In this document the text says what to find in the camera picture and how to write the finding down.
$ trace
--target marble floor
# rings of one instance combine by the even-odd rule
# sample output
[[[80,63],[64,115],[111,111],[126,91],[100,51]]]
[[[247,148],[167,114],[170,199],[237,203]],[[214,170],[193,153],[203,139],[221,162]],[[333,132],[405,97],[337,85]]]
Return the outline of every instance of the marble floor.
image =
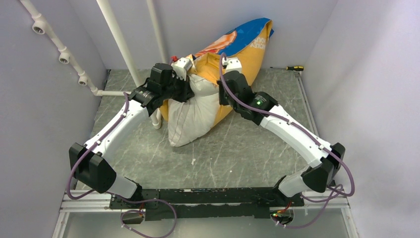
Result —
[[[146,78],[150,70],[141,70],[140,74]],[[105,89],[134,88],[127,70],[112,70]],[[252,88],[269,93],[291,116],[310,128],[294,72],[261,69]],[[102,98],[92,135],[114,117],[123,103],[123,97]],[[143,188],[251,187],[273,186],[283,175],[306,165],[280,138],[234,112],[209,133],[182,147],[169,145],[166,125],[163,122],[162,128],[156,130],[149,120],[141,123],[110,162],[116,172]],[[77,189],[88,187],[79,182]]]

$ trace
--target screwdriver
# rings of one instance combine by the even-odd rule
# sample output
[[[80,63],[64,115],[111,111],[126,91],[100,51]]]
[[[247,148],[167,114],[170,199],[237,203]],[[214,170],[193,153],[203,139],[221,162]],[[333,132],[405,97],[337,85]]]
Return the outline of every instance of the screwdriver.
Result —
[[[288,67],[279,68],[279,69],[292,70],[292,71],[303,71],[304,68],[303,68],[303,66],[298,65],[298,66],[288,66]]]

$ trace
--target white pipe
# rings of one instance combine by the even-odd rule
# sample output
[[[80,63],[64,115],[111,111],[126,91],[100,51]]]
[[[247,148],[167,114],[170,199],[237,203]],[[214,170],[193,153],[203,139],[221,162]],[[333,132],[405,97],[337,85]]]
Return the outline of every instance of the white pipe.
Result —
[[[76,61],[76,58],[71,53],[71,51],[58,38],[58,36],[53,31],[51,25],[47,22],[45,17],[38,12],[38,10],[31,3],[31,1],[20,0],[20,2],[28,10],[28,12],[32,16],[32,19],[34,19],[35,21],[35,23],[32,25],[32,29],[40,35],[47,34],[51,38],[52,42],[54,42],[55,46],[58,48],[58,51],[60,51],[60,56],[58,60],[63,64],[69,63],[71,66],[73,66],[73,68],[79,75],[78,83],[80,85],[88,86],[95,96],[124,96],[123,92],[98,90],[98,88],[93,84],[91,78],[86,73],[86,71],[84,71],[79,65],[79,63]]]
[[[104,18],[108,24],[108,27],[111,30],[112,35],[114,36],[118,48],[121,51],[122,57],[124,58],[124,61],[128,66],[128,70],[130,70],[131,76],[133,77],[136,87],[142,85],[140,74],[137,71],[136,65],[134,64],[133,58],[131,57],[131,53],[128,50],[127,43],[125,42],[124,36],[122,35],[121,29],[118,26],[117,20],[115,19],[115,15],[112,12],[108,0],[97,0],[96,2],[98,2],[99,8],[101,9],[102,14],[104,15]]]
[[[35,8],[35,6],[31,3],[29,0],[20,0],[20,2],[23,4],[23,6],[28,10],[28,12],[31,14],[32,18],[41,15],[38,10]]]
[[[150,119],[152,119],[152,124],[155,129],[159,129],[162,126],[162,114],[159,109],[150,115]]]
[[[124,96],[124,92],[98,90],[97,96]]]
[[[162,63],[168,63],[167,51],[165,48],[165,44],[163,43],[162,31],[159,26],[155,4],[153,3],[153,0],[147,0],[146,2],[147,2],[147,7],[149,9],[150,18],[152,20],[153,29],[155,31],[157,46],[159,47],[159,52],[160,52],[160,58],[162,59]]]

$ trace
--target white enclosure wall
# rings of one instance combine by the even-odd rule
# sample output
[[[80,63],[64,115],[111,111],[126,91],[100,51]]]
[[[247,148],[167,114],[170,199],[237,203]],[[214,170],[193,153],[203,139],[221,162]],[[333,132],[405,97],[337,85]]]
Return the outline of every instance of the white enclosure wall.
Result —
[[[34,0],[92,81],[106,69],[67,0]],[[91,131],[100,98],[77,84],[70,65],[20,1],[0,1],[0,237],[48,238],[70,171],[68,149]]]
[[[416,0],[340,0],[303,75],[321,136],[347,148],[363,238],[420,236],[419,12]]]
[[[127,68],[94,0],[70,0],[91,34],[107,68]],[[303,64],[309,57],[337,0],[160,0],[157,14],[168,55],[194,54],[249,20],[273,20],[263,67]],[[160,62],[145,0],[109,0],[138,68]]]

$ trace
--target pillow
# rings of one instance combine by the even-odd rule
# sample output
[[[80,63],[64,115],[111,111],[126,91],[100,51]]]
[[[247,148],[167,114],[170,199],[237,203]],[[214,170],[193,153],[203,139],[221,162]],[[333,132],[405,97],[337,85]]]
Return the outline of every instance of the pillow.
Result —
[[[211,45],[188,58],[193,66],[188,71],[195,97],[186,103],[169,100],[160,111],[168,121],[171,146],[182,146],[206,134],[232,111],[218,102],[219,60],[222,53],[237,57],[242,73],[251,85],[260,70],[265,47],[273,34],[272,21],[259,18],[229,31]]]

